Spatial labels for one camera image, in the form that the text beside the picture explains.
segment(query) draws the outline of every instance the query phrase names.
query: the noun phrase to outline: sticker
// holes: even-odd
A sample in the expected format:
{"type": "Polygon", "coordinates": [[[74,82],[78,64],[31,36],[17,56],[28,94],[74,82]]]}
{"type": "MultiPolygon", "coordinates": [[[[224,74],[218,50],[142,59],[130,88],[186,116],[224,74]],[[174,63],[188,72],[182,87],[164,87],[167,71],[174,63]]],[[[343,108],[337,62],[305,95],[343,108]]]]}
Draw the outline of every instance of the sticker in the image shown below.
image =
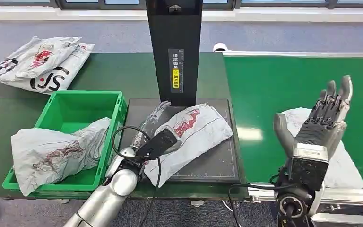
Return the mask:
{"type": "Polygon", "coordinates": [[[169,49],[170,90],[183,92],[184,49],[169,49]]]}
{"type": "Polygon", "coordinates": [[[294,154],[299,157],[328,160],[326,148],[320,145],[297,143],[294,154]]]}
{"type": "Polygon", "coordinates": [[[179,88],[179,70],[173,69],[172,76],[173,76],[173,88],[179,88]]]}

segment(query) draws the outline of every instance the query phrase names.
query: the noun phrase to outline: black cable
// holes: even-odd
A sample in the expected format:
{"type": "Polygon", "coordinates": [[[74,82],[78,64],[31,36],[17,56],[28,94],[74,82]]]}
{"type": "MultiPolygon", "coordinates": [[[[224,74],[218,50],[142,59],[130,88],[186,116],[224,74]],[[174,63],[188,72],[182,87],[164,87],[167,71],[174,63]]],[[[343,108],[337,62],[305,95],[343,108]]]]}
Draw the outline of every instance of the black cable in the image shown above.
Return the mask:
{"type": "Polygon", "coordinates": [[[236,221],[236,225],[237,227],[240,226],[239,224],[239,218],[237,216],[236,210],[234,209],[234,205],[232,203],[232,197],[230,196],[230,190],[233,188],[240,188],[240,187],[244,187],[244,188],[256,188],[256,189],[262,189],[262,190],[274,190],[274,191],[278,191],[281,189],[286,189],[286,188],[291,188],[296,186],[295,184],[290,184],[290,185],[285,185],[285,186],[279,186],[279,187],[267,187],[267,186],[259,186],[259,185],[253,185],[250,183],[243,183],[243,184],[233,184],[230,186],[229,191],[227,193],[227,196],[229,197],[229,202],[230,202],[230,207],[233,210],[233,216],[234,216],[234,220],[236,221]]]}
{"type": "Polygon", "coordinates": [[[294,211],[294,206],[293,205],[288,205],[287,209],[286,209],[286,217],[289,220],[289,222],[292,224],[293,227],[297,227],[295,225],[295,222],[292,219],[293,211],[294,211]]]}
{"type": "Polygon", "coordinates": [[[115,151],[115,153],[117,154],[117,155],[119,155],[120,157],[122,157],[122,158],[141,158],[142,156],[134,156],[134,157],[128,157],[128,156],[125,156],[125,155],[122,155],[117,149],[116,149],[116,145],[115,145],[115,137],[116,137],[116,135],[120,132],[120,131],[123,131],[123,130],[125,130],[125,129],[134,129],[134,130],[137,130],[137,131],[139,131],[139,132],[141,132],[145,137],[146,137],[146,139],[147,140],[150,140],[151,138],[150,138],[150,136],[148,136],[148,134],[146,133],[146,132],[144,132],[143,130],[141,130],[141,129],[139,129],[139,128],[137,128],[137,127],[134,127],[134,126],[123,126],[123,127],[121,127],[121,128],[118,128],[116,131],[115,131],[115,133],[113,133],[113,135],[112,135],[112,148],[113,148],[113,150],[115,151]]]}
{"type": "Polygon", "coordinates": [[[152,206],[154,205],[156,192],[158,191],[158,188],[159,188],[159,181],[161,179],[161,160],[159,159],[159,157],[156,159],[158,160],[158,181],[156,182],[155,192],[154,192],[154,195],[152,196],[151,204],[149,205],[149,208],[148,208],[147,212],[145,213],[144,219],[141,221],[140,227],[143,227],[143,225],[148,217],[148,214],[149,214],[150,210],[152,209],[152,206]]]}
{"type": "Polygon", "coordinates": [[[276,185],[276,182],[274,182],[273,180],[275,178],[277,178],[278,176],[279,176],[279,174],[276,174],[276,175],[271,176],[271,178],[269,179],[269,183],[271,183],[273,186],[275,186],[276,185]]]}
{"type": "MultiPolygon", "coordinates": [[[[125,156],[125,155],[122,155],[117,149],[116,149],[116,144],[115,144],[115,137],[116,135],[120,132],[120,131],[123,131],[125,129],[134,129],[134,130],[137,130],[139,132],[141,132],[146,138],[147,140],[150,140],[150,136],[148,136],[148,134],[146,132],[144,132],[143,130],[137,128],[137,127],[134,127],[134,126],[124,126],[124,127],[121,127],[121,128],[118,128],[115,133],[113,133],[112,135],[112,148],[113,150],[115,151],[115,153],[117,155],[119,155],[120,157],[122,158],[128,158],[128,159],[132,159],[132,158],[140,158],[142,156],[134,156],[134,157],[128,157],[128,156],[125,156]]],[[[154,202],[155,202],[155,198],[156,198],[156,192],[158,191],[158,188],[159,188],[159,181],[161,180],[161,159],[159,157],[156,158],[158,160],[158,181],[156,182],[156,187],[155,187],[155,191],[154,191],[154,194],[152,195],[152,200],[151,200],[151,204],[149,205],[148,207],[148,210],[147,212],[145,213],[145,216],[143,218],[143,220],[141,221],[140,223],[140,227],[142,227],[148,217],[148,214],[149,212],[151,211],[152,209],[152,206],[154,205],[154,202]]]]}

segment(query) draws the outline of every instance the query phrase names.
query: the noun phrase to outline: robotic arm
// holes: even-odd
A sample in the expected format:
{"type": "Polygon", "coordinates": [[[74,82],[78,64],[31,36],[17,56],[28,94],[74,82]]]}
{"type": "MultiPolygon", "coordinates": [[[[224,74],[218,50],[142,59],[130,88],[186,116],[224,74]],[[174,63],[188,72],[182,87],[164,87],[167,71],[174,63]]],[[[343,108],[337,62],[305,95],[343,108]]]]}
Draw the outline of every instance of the robotic arm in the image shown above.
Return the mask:
{"type": "Polygon", "coordinates": [[[344,119],[352,95],[350,76],[342,78],[338,94],[335,82],[329,82],[296,137],[287,129],[285,116],[275,115],[273,127],[286,152],[287,162],[279,170],[274,185],[292,186],[275,191],[279,227],[315,226],[311,217],[323,195],[329,161],[346,130],[344,119]]]}
{"type": "MultiPolygon", "coordinates": [[[[168,106],[170,102],[162,102],[141,124],[141,132],[136,134],[132,145],[117,152],[118,155],[105,173],[104,183],[92,193],[64,227],[109,226],[117,217],[127,196],[141,180],[144,162],[155,159],[160,162],[159,156],[177,150],[180,145],[171,130],[164,129],[152,137],[160,115],[168,106]]],[[[116,134],[126,128],[137,129],[131,126],[119,128],[112,137],[112,143],[116,134]]]]}

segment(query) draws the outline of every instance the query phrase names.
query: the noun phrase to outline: yellow label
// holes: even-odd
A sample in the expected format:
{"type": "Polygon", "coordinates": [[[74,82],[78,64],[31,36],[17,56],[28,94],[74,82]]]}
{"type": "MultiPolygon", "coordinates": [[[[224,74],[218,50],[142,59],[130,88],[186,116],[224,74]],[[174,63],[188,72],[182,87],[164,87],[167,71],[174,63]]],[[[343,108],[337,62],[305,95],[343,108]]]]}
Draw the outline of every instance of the yellow label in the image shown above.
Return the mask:
{"type": "Polygon", "coordinates": [[[172,76],[173,76],[173,88],[179,88],[179,70],[173,69],[172,76]]]}

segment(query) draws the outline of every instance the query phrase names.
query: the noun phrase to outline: white cable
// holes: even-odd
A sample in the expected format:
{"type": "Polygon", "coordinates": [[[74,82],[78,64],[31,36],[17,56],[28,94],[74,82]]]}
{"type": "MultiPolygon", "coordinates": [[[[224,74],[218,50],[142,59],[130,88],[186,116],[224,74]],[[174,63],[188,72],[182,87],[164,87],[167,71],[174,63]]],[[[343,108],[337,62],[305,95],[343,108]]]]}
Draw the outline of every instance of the white cable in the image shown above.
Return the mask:
{"type": "Polygon", "coordinates": [[[230,210],[230,211],[233,213],[232,208],[228,207],[228,206],[226,205],[226,202],[225,202],[224,200],[222,200],[222,203],[223,203],[223,205],[224,205],[224,206],[225,206],[228,210],[230,210]]]}

